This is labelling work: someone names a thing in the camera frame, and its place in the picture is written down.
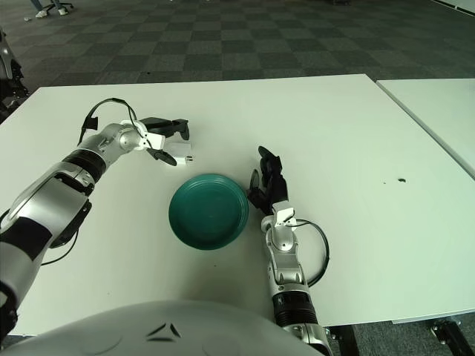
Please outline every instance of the robotic hand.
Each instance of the robotic hand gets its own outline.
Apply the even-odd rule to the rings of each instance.
[[[332,352],[326,330],[318,325],[309,286],[297,258],[298,241],[294,234],[297,220],[281,174],[281,159],[262,146],[258,150],[262,157],[262,185],[265,191],[259,189],[259,173],[254,170],[248,199],[267,215],[262,219],[261,229],[269,256],[268,274],[275,322],[323,355],[330,356]]]
[[[76,150],[23,191],[0,218],[0,340],[15,326],[16,310],[47,249],[67,243],[88,215],[89,196],[105,171],[133,150],[147,150],[155,159],[176,165],[163,151],[165,138],[175,132],[189,138],[186,120],[131,118],[82,141],[86,128],[97,128],[92,118],[95,108],[86,116]]]

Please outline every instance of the robot forearm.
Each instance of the robot forearm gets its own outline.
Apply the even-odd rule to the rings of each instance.
[[[19,307],[50,247],[71,239],[91,209],[89,195],[121,155],[149,148],[145,126],[108,125],[28,187],[0,226],[1,338],[14,327]]]

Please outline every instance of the person's feet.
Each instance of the person's feet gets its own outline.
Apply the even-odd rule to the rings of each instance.
[[[46,11],[44,11],[44,10],[41,10],[41,11],[39,11],[39,12],[36,14],[35,17],[36,17],[37,19],[42,19],[42,18],[44,18],[44,17],[46,17],[46,16],[48,16],[48,13],[47,13]]]

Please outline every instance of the floor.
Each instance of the floor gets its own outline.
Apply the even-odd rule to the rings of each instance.
[[[429,0],[337,7],[324,0],[74,4],[69,16],[53,10],[38,20],[29,1],[0,0],[0,25],[32,92],[50,85],[345,73],[373,80],[475,77],[475,18]],[[460,319],[475,349],[475,314]],[[353,328],[360,355],[451,355],[423,322]],[[332,347],[338,355],[335,341]]]

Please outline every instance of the black cable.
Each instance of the black cable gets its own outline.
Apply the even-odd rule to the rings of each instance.
[[[65,254],[63,254],[61,257],[56,258],[55,260],[42,263],[41,266],[50,265],[51,263],[58,262],[59,260],[62,260],[63,258],[65,258],[65,257],[71,252],[71,250],[73,249],[74,245],[76,245],[77,235],[79,235],[79,229],[78,229],[78,231],[76,231],[76,236],[74,236],[73,244],[71,245],[71,247],[69,248],[69,250],[66,251]]]
[[[298,223],[302,223],[302,224],[288,225],[288,226],[290,226],[292,228],[298,228],[298,227],[304,226],[304,225],[313,226],[320,233],[321,239],[323,240],[324,245],[325,245],[324,264],[322,265],[321,270],[317,273],[317,275],[314,276],[312,279],[307,281],[308,286],[311,287],[311,286],[314,286],[319,280],[321,280],[321,278],[325,274],[325,271],[327,270],[328,262],[330,261],[330,247],[328,245],[327,235],[325,235],[324,231],[321,229],[320,226],[318,226],[317,224],[315,224],[314,222],[311,222],[309,220],[304,220],[304,219],[296,219],[296,220],[297,220]]]
[[[84,138],[84,135],[86,133],[86,130],[88,128],[91,128],[90,126],[93,126],[92,128],[96,129],[97,130],[97,117],[92,117],[93,114],[94,114],[94,111],[96,111],[96,109],[102,105],[102,104],[105,104],[106,102],[115,102],[117,104],[122,104],[124,106],[127,107],[128,109],[128,117],[130,118],[131,120],[131,124],[132,126],[134,126],[134,129],[135,131],[137,132],[137,134],[143,139],[144,137],[142,136],[142,134],[140,133],[139,131],[139,128],[137,127],[137,125],[135,125],[135,122],[134,121],[137,121],[137,115],[135,114],[135,111],[134,109],[124,100],[124,99],[118,99],[118,98],[109,98],[109,99],[104,99],[102,100],[101,102],[98,102],[97,104],[95,104],[92,109],[89,110],[89,113],[88,115],[85,117],[84,119],[84,122],[82,123],[82,127],[81,127],[81,134],[79,135],[79,141],[77,143],[77,145],[79,145],[81,142],[82,142],[82,139]],[[150,146],[151,148],[151,143],[150,141],[147,140],[147,143],[148,145]]]

